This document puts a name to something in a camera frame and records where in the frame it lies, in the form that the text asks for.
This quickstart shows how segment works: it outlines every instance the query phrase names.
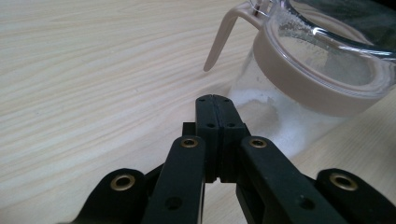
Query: pitcher handle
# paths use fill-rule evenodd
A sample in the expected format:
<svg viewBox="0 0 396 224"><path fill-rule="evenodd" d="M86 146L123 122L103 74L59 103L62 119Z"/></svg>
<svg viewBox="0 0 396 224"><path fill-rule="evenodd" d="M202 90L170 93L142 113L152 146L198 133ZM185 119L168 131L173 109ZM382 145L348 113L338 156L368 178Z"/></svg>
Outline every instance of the pitcher handle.
<svg viewBox="0 0 396 224"><path fill-rule="evenodd" d="M257 13L257 9L253 8L249 1L246 1L228 11L221 22L215 41L212 45L212 49L207 56L204 71L209 71L215 65L238 17L245 19L260 30L262 28L261 15L262 14Z"/></svg>

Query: tabletop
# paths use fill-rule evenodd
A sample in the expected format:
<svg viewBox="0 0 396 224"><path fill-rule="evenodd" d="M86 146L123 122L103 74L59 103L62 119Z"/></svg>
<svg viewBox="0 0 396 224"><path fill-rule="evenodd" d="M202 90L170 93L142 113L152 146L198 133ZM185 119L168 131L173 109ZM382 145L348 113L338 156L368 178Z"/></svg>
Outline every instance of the tabletop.
<svg viewBox="0 0 396 224"><path fill-rule="evenodd" d="M72 221L102 177L163 163L194 101L227 96L257 30L239 20L218 63L205 58L240 0L0 2L0 223ZM396 203L396 91L291 158L338 167ZM254 123L254 111L246 117ZM246 223L235 185L206 185L204 223Z"/></svg>

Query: wooden table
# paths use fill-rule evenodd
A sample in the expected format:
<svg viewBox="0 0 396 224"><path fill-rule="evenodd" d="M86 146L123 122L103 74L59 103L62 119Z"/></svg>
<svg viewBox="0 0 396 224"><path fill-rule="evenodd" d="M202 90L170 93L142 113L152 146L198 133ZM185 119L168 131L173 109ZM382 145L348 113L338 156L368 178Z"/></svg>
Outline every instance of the wooden table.
<svg viewBox="0 0 396 224"><path fill-rule="evenodd" d="M71 221L99 180L164 162L194 100L227 95L255 28L205 58L229 1L1 1L0 223ZM292 159L339 167L396 202L396 91ZM204 223L246 223L234 185L206 186Z"/></svg>

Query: glass jug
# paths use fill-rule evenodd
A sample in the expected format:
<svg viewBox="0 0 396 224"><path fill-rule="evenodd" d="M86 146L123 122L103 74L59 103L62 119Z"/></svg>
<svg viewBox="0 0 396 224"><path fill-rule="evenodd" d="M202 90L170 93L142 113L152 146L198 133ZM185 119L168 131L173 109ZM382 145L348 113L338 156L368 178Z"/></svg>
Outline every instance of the glass jug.
<svg viewBox="0 0 396 224"><path fill-rule="evenodd" d="M204 70L237 18L258 34L229 92L257 118L253 134L292 156L384 97L395 84L396 13L374 1L245 2L223 18Z"/></svg>

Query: black plastic part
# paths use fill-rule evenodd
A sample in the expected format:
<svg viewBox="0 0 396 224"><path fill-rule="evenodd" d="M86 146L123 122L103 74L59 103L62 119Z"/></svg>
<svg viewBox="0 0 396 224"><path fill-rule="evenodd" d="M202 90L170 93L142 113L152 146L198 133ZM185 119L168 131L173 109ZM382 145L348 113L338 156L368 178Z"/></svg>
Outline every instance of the black plastic part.
<svg viewBox="0 0 396 224"><path fill-rule="evenodd" d="M349 223L396 223L395 206L347 171L323 170L318 174L315 186Z"/></svg>
<svg viewBox="0 0 396 224"><path fill-rule="evenodd" d="M171 147L142 223L201 223L205 189L205 141L178 138Z"/></svg>
<svg viewBox="0 0 396 224"><path fill-rule="evenodd" d="M129 189L111 188L111 182L120 175L134 177ZM140 223L147 199L145 176L136 170L120 169L101 180L71 224Z"/></svg>
<svg viewBox="0 0 396 224"><path fill-rule="evenodd" d="M205 182L217 177L236 182L249 224L396 223L396 207L357 176L337 169L317 181L302 175L271 141L250 136L227 98L197 99L196 122L183 123L182 134L148 174L107 175L72 224L201 223ZM120 176L133 177L130 188Z"/></svg>
<svg viewBox="0 0 396 224"><path fill-rule="evenodd" d="M240 159L265 205L263 223L347 223L268 139L243 139Z"/></svg>
<svg viewBox="0 0 396 224"><path fill-rule="evenodd" d="M219 177L221 182L235 183L236 150L248 135L246 125L228 98L205 95L196 100L195 108L195 134L206 141L207 147L205 182L213 183Z"/></svg>

